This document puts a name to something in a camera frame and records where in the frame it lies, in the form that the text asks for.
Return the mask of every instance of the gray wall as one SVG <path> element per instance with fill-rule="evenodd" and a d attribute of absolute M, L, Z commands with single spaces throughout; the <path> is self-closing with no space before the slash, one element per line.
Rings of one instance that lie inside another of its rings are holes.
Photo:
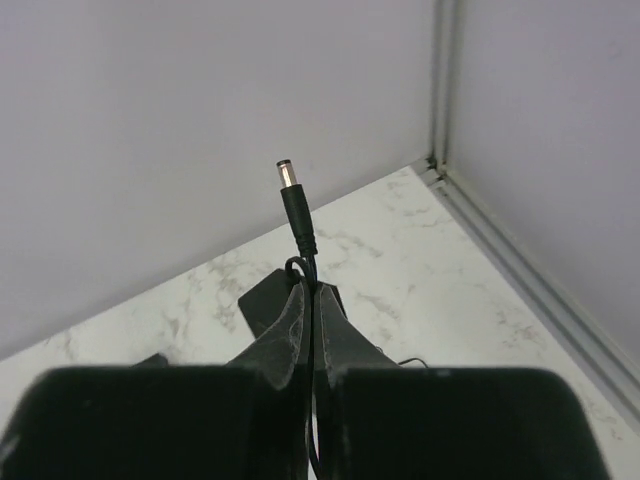
<path fill-rule="evenodd" d="M 425 156 L 432 9 L 1 2 L 0 357 Z"/>
<path fill-rule="evenodd" d="M 454 175 L 640 365 L 640 3 L 463 10 Z"/>

